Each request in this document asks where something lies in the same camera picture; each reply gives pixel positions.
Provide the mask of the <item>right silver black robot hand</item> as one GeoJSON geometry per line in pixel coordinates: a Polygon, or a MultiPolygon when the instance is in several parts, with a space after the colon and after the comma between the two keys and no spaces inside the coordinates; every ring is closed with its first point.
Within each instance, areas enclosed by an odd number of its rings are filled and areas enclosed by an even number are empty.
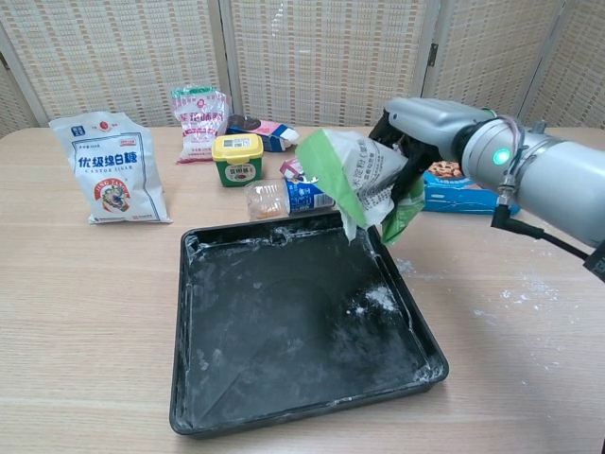
{"type": "Polygon", "coordinates": [[[412,97],[389,101],[369,137],[388,148],[399,149],[407,158],[393,178],[393,202],[407,197],[434,163],[457,161],[458,139],[494,119],[486,110],[451,100],[412,97]]]}

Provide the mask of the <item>green white corn starch bag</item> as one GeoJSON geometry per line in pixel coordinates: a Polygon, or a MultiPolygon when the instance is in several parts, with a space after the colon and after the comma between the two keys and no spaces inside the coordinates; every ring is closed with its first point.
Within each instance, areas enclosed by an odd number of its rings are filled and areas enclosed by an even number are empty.
{"type": "Polygon", "coordinates": [[[422,176],[399,201],[392,198],[407,157],[359,132],[314,131],[295,154],[304,175],[335,201],[350,241],[359,229],[374,226],[381,229],[384,243],[393,243],[424,209],[422,176]]]}

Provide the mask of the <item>pink white snack bag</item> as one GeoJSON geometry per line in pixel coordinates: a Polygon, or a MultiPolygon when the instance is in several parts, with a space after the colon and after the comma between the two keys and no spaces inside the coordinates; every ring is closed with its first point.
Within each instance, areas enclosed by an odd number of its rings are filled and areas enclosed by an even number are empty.
{"type": "Polygon", "coordinates": [[[171,108],[181,124],[179,164],[210,162],[212,146],[227,130],[231,99],[211,86],[185,86],[170,92],[171,108]]]}

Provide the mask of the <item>black baking tray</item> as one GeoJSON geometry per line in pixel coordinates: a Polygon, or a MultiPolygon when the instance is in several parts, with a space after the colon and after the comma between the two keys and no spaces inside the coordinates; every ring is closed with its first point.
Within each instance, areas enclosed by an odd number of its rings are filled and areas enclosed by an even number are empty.
{"type": "Polygon", "coordinates": [[[181,237],[169,422],[212,438],[422,393],[448,362],[379,232],[340,215],[181,237]]]}

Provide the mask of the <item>white castor sugar bag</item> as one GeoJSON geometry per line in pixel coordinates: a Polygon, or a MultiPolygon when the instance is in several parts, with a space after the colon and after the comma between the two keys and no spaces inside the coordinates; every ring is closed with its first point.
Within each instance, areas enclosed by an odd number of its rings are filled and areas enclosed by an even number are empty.
{"type": "Polygon", "coordinates": [[[150,130],[109,112],[57,118],[49,128],[89,203],[90,223],[171,221],[150,130]]]}

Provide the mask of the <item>blue chocolate cookie box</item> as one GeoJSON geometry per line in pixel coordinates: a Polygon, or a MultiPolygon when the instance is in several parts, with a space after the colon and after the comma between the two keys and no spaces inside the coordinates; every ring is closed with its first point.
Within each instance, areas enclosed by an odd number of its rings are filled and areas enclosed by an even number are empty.
{"type": "Polygon", "coordinates": [[[424,173],[424,211],[491,215],[497,195],[465,177],[456,162],[436,162],[424,173]]]}

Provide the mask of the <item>woven folding screen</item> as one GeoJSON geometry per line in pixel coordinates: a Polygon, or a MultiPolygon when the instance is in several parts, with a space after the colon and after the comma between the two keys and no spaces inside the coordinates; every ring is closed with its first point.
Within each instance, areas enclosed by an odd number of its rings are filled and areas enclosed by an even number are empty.
{"type": "Polygon", "coordinates": [[[0,137],[92,111],[172,126],[188,85],[297,126],[426,96],[605,130],[605,0],[0,0],[0,137]]]}

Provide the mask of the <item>long floral carton box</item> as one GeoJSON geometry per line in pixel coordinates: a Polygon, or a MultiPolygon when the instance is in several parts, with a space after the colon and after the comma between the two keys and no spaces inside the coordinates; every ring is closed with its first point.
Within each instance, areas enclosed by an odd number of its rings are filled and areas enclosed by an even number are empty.
{"type": "Polygon", "coordinates": [[[285,160],[280,167],[280,172],[285,179],[291,182],[308,182],[303,171],[303,166],[297,158],[285,160]]]}

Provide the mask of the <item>clear blue label bottle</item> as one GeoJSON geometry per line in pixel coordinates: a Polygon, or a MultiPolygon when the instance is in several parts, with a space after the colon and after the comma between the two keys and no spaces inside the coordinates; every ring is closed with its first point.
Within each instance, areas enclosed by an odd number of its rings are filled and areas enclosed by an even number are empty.
{"type": "Polygon", "coordinates": [[[260,220],[329,209],[335,201],[313,181],[270,179],[245,186],[250,218],[260,220]]]}

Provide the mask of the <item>blue pink cookie pack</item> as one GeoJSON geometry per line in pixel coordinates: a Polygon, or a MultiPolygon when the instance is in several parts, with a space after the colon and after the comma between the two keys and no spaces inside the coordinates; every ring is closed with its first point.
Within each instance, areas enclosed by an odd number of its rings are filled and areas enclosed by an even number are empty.
{"type": "Polygon", "coordinates": [[[242,114],[231,114],[226,130],[227,134],[253,133],[258,135],[268,152],[284,152],[299,139],[299,134],[283,123],[261,120],[242,114]]]}

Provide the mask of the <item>yellow lid green tub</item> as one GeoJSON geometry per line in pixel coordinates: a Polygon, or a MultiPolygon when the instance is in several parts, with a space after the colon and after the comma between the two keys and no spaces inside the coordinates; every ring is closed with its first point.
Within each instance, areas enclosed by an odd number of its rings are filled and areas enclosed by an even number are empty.
{"type": "Polygon", "coordinates": [[[264,145],[254,133],[221,135],[212,145],[212,158],[225,187],[240,187],[262,178],[264,145]]]}

